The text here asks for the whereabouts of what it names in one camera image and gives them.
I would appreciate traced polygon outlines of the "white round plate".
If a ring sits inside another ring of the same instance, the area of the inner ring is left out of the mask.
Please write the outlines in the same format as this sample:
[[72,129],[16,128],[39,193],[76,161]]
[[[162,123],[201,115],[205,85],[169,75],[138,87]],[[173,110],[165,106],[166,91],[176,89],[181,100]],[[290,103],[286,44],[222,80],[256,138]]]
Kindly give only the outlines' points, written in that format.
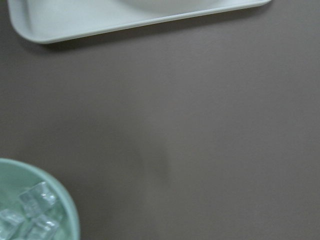
[[121,0],[122,3],[154,13],[184,13],[206,9],[218,0]]

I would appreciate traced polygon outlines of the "cream serving tray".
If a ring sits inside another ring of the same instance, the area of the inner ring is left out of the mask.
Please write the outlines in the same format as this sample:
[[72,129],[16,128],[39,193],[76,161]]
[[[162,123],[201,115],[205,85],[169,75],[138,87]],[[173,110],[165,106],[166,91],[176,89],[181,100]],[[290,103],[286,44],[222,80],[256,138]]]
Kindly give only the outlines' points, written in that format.
[[150,12],[121,0],[9,0],[14,30],[37,44],[51,44],[181,19],[260,7],[267,0],[219,0],[206,9]]

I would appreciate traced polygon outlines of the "light green bowl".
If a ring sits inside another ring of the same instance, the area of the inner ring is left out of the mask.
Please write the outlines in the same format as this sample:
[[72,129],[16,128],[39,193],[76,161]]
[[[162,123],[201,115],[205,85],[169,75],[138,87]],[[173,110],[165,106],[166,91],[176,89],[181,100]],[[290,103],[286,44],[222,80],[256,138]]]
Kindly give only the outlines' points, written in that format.
[[38,167],[12,159],[0,160],[0,208],[22,213],[19,195],[40,182],[46,182],[58,197],[56,206],[47,213],[59,222],[52,240],[79,240],[80,220],[72,197],[56,178]]

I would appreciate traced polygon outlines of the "ice cubes in bowl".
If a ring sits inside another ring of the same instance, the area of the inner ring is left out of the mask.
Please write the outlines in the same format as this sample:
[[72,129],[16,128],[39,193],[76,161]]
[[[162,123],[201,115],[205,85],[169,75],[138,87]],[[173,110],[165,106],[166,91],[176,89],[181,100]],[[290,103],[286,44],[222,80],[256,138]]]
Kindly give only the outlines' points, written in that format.
[[2,240],[52,240],[60,223],[48,215],[58,203],[58,197],[42,181],[18,196],[22,213],[12,208],[0,209]]

